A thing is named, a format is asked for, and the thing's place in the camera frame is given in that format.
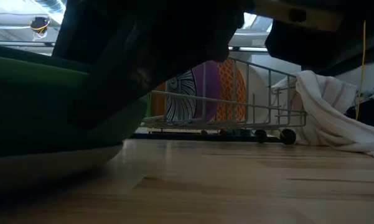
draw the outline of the ceiling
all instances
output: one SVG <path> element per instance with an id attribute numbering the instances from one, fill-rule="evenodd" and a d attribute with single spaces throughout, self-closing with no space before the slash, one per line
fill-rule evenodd
<path id="1" fill-rule="evenodd" d="M 66 0 L 0 0 L 0 44 L 40 54 L 50 54 L 53 47 L 39 42 L 55 42 L 65 12 Z M 272 19 L 245 13 L 245 24 L 238 29 L 230 41 L 234 47 L 264 47 L 266 37 L 271 30 Z M 50 19 L 47 36 L 39 39 L 29 24 L 35 17 Z"/>

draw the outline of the white plate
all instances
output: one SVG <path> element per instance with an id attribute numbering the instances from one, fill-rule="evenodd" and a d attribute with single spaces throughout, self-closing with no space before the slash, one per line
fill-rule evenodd
<path id="1" fill-rule="evenodd" d="M 70 152 L 0 157 L 0 193 L 44 184 L 104 164 L 122 145 Z"/>
<path id="2" fill-rule="evenodd" d="M 245 82 L 246 87 L 249 89 L 248 93 L 248 103 L 250 105 L 256 106 L 268 106 L 269 92 L 266 87 L 266 83 L 263 80 L 263 77 L 259 75 L 256 69 L 253 66 L 249 66 L 249 82 L 246 83 L 247 78 L 247 69 L 244 63 L 237 62 L 236 66 L 240 70 L 243 81 Z M 254 112 L 254 121 L 255 123 L 263 123 L 267 121 L 268 118 L 268 109 L 264 108 L 255 108 Z M 248 108 L 248 123 L 253 124 L 253 107 Z"/>

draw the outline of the dish towel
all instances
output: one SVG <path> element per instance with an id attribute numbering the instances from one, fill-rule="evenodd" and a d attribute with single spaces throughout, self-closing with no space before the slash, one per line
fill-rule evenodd
<path id="1" fill-rule="evenodd" d="M 296 144 L 330 146 L 374 157 L 374 127 L 344 115 L 356 97 L 357 87 L 334 77 L 316 75 L 312 71 L 298 72 L 295 76 L 289 77 L 290 85 L 296 86 L 289 90 L 289 107 L 293 111 L 307 113 L 305 126 L 290 128 L 297 134 Z M 273 90 L 283 89 L 278 97 L 279 105 L 284 109 L 287 108 L 288 91 L 284 90 L 287 86 L 288 79 L 285 78 L 271 87 Z M 274 113 L 271 116 L 273 122 L 287 122 L 285 116 L 275 116 Z M 292 126 L 299 126 L 304 124 L 304 119 L 302 116 L 292 116 L 290 122 Z"/>

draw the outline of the wire dish rack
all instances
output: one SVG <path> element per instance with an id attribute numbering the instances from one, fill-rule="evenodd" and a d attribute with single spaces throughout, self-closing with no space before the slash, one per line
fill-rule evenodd
<path id="1" fill-rule="evenodd" d="M 202 135 L 216 130 L 219 136 L 242 129 L 254 133 L 258 142 L 278 132 L 283 143 L 296 141 L 293 129 L 306 125 L 306 113 L 292 110 L 297 94 L 294 75 L 233 57 L 199 67 L 152 91 L 142 127 L 194 129 Z M 280 80 L 286 85 L 274 87 Z M 162 112 L 152 113 L 154 107 Z"/>

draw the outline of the wire rack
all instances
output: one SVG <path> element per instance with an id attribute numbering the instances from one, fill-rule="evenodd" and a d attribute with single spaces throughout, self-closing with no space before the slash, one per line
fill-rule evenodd
<path id="1" fill-rule="evenodd" d="M 150 116 L 143 120 L 141 126 L 146 128 L 157 128 L 157 129 L 196 129 L 196 130 L 221 130 L 221 129 L 252 129 L 252 130 L 276 130 L 284 128 L 296 128 L 306 125 L 306 113 L 303 110 L 292 110 L 291 97 L 292 94 L 296 92 L 293 82 L 295 76 L 289 73 L 285 73 L 279 70 L 274 70 L 272 68 L 264 67 L 251 62 L 242 61 L 237 58 L 228 58 L 233 62 L 233 80 L 231 89 L 231 100 L 222 100 L 218 98 L 207 97 L 207 88 L 210 88 L 207 78 L 207 70 L 203 69 L 203 90 L 202 96 L 196 95 L 186 95 L 180 92 L 169 91 L 168 83 L 166 83 L 166 89 L 164 91 L 154 90 L 152 91 L 152 96 L 154 95 L 164 95 L 164 114 L 160 116 Z M 242 74 L 244 76 L 245 84 L 245 100 L 236 100 L 236 83 L 237 83 L 237 71 L 241 67 L 245 67 L 245 72 Z M 267 75 L 263 78 L 266 81 L 266 85 L 263 86 L 261 91 L 252 90 L 251 88 L 251 67 L 261 68 L 267 71 Z M 273 74 L 276 73 L 277 77 L 283 76 L 287 85 L 282 88 L 274 88 L 272 82 Z M 189 118 L 189 119 L 172 119 L 169 120 L 167 116 L 167 101 L 170 97 L 173 98 L 188 98 L 195 100 L 197 103 L 202 105 L 202 115 L 199 118 Z M 216 115 L 213 118 L 208 118 L 206 113 L 206 105 L 208 102 L 216 102 L 218 105 L 224 105 L 227 110 L 225 110 L 226 118 L 223 120 L 216 119 Z M 243 108 L 245 114 L 243 118 L 236 117 L 236 109 Z"/>

